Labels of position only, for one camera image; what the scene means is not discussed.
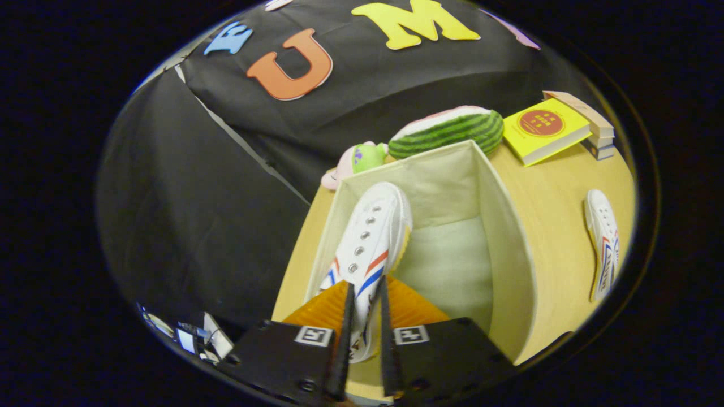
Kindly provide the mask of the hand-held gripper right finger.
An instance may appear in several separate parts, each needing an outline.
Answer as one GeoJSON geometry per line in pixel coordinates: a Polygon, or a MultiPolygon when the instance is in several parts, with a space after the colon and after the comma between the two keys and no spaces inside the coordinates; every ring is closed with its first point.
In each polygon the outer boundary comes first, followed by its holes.
{"type": "Polygon", "coordinates": [[[383,394],[396,405],[457,404],[518,372],[471,318],[448,317],[391,276],[378,296],[383,394]]]}

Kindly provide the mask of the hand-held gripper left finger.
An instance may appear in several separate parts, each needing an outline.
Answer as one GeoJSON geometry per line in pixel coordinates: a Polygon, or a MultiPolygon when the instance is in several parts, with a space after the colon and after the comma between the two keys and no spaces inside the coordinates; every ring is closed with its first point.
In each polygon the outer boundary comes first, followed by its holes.
{"type": "Polygon", "coordinates": [[[274,404],[342,402],[354,316],[354,285],[333,284],[284,322],[264,320],[248,330],[218,369],[274,404]]]}

